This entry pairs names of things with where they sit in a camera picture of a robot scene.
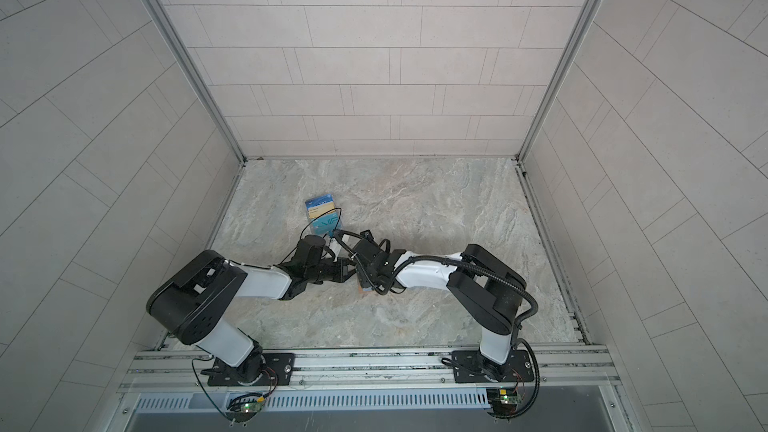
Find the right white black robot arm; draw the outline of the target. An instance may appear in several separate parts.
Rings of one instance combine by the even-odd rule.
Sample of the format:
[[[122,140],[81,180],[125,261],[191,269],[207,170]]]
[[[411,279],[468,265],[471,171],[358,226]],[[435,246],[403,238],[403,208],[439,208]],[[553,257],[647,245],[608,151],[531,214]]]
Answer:
[[[526,280],[478,244],[430,255],[393,249],[389,240],[377,243],[368,233],[337,231],[334,239],[381,295],[409,288],[450,292],[481,326],[479,353],[487,363],[507,362],[523,322],[539,310]]]

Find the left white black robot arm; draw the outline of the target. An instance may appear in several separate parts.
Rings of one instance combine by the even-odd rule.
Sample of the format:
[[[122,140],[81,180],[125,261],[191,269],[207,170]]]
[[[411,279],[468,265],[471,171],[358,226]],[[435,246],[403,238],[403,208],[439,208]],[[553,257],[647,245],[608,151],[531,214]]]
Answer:
[[[153,292],[147,313],[185,345],[194,345],[232,368],[255,360],[257,343],[229,324],[225,312],[239,297],[287,301],[309,285],[344,283],[355,273],[320,236],[297,244],[286,261],[271,266],[238,263],[205,250]]]

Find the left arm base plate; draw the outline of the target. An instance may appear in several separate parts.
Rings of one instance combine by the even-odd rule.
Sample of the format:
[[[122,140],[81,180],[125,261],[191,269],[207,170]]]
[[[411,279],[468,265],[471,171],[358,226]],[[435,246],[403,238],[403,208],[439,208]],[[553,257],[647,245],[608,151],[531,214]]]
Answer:
[[[214,365],[201,374],[213,387],[284,386],[290,383],[295,359],[293,353],[262,353],[232,367],[216,358]]]

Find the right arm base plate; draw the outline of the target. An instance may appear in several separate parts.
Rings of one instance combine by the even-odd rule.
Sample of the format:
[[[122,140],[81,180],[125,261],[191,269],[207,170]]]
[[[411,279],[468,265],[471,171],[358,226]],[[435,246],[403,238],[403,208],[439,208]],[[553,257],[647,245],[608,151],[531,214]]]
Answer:
[[[535,370],[530,354],[512,350],[504,364],[484,357],[479,350],[454,350],[445,357],[456,383],[533,383]]]

